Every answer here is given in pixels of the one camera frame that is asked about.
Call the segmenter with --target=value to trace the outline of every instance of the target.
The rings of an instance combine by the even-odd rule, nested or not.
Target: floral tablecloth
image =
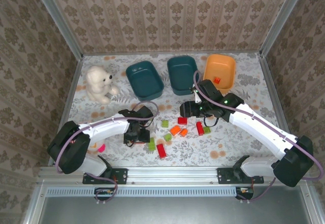
[[[203,74],[209,54],[188,54],[192,56]],[[269,92],[263,77],[256,53],[226,54],[236,61],[235,85],[231,92],[240,96],[256,112],[277,125]],[[177,96],[173,93],[167,70],[167,61],[177,56],[162,55],[118,55],[118,56],[85,56],[78,81],[69,120],[76,123],[91,122],[110,117],[122,109],[131,109],[137,102],[128,82],[125,70],[131,64],[148,60],[154,64],[160,74],[165,88],[162,96],[154,101],[159,105],[160,114],[149,127],[150,136],[156,143],[164,143],[167,157],[160,159],[157,150],[149,151],[147,144],[136,144],[129,148],[123,144],[123,135],[116,135],[105,140],[106,149],[101,154],[113,166],[230,166],[241,156],[269,156],[271,152],[250,134],[224,120],[211,127],[211,133],[198,136],[196,122],[202,118],[191,118],[185,138],[175,136],[166,142],[164,135],[168,129],[177,124],[180,105],[194,100],[193,95]],[[86,95],[85,73],[92,66],[103,66],[114,75],[114,83],[121,93],[112,98],[112,103],[101,106],[92,102]],[[169,121],[169,128],[161,127],[161,120]]]

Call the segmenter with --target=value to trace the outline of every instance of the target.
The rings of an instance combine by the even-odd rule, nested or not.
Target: red cube
[[[178,117],[177,122],[180,125],[187,125],[187,118],[186,117]]]
[[[199,136],[202,136],[204,134],[204,130],[202,127],[202,123],[200,121],[197,122],[197,129],[198,129]]]
[[[167,156],[164,144],[157,144],[157,150],[160,158],[165,158]]]
[[[219,84],[220,83],[220,78],[215,78],[214,83]]]

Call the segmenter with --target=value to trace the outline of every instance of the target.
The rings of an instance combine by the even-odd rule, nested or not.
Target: green block
[[[205,126],[205,127],[203,128],[203,131],[204,131],[204,134],[209,134],[209,133],[211,133],[210,128],[207,127],[207,126]]]
[[[156,149],[156,144],[154,143],[154,138],[150,138],[150,142],[148,144],[149,150],[154,151]]]
[[[166,135],[164,136],[164,139],[165,139],[166,141],[171,141],[171,139],[172,139],[172,135],[171,135],[171,134],[166,134]]]
[[[168,127],[168,120],[162,120],[161,121],[161,126],[162,127]]]

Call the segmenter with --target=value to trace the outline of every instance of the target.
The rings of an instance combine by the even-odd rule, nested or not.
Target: wall
[[[298,0],[267,61],[290,131],[313,140],[325,167],[325,0]]]
[[[41,0],[0,0],[0,223],[28,207],[75,66]]]
[[[55,0],[87,54],[258,50],[284,0]]]

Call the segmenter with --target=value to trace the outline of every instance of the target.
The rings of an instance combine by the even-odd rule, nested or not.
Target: white teddy bear
[[[102,105],[111,103],[111,99],[106,97],[107,93],[118,95],[119,89],[112,83],[113,76],[107,73],[104,68],[92,66],[86,74],[87,95],[91,101],[98,101]]]

